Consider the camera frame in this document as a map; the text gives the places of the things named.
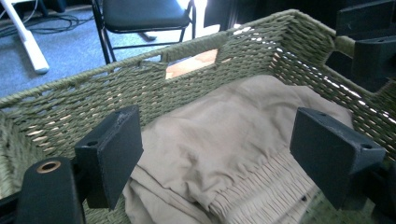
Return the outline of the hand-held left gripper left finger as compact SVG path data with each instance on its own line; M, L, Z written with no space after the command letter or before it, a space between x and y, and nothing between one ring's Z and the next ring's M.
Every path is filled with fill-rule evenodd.
M110 113L75 144L78 166L90 180L90 208L115 208L143 151L137 105Z

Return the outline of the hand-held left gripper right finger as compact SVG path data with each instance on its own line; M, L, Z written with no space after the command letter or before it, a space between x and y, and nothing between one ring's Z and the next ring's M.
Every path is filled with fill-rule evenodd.
M368 174L382 163L386 150L323 112L300 107L290 153L336 209L360 210Z

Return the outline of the green woven basket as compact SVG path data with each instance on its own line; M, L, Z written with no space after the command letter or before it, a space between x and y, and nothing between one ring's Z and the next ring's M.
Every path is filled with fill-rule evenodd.
M130 105L139 107L142 139L155 119L255 76L340 105L348 127L386 150L360 210L334 208L307 175L318 190L298 224L396 224L396 79L369 92L326 65L334 51L354 56L354 44L291 9L0 99L0 224L132 224L123 191L114 209L88 206L75 144Z

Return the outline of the khaki pants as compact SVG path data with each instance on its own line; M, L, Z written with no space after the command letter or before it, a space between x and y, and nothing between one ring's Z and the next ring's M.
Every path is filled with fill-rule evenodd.
M298 224L317 187L290 154L298 107L350 112L271 76L226 84L142 132L123 191L132 224Z

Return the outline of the white table leg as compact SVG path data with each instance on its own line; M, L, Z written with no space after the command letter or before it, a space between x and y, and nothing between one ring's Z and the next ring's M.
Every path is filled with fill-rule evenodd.
M16 27L20 40L29 56L31 65L35 72L39 75L44 75L50 70L50 66L47 63L40 47L37 45L33 34L25 27L14 8L15 4L33 1L34 0L0 0L0 4Z

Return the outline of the black folding chair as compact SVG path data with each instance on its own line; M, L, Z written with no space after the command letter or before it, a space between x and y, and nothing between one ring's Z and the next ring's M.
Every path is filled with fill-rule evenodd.
M108 32L140 34L146 32L180 31L181 43L191 26L196 37L197 9L194 0L184 7L180 0L91 0L92 13L106 64L115 62L114 50L172 45L172 42L113 47Z

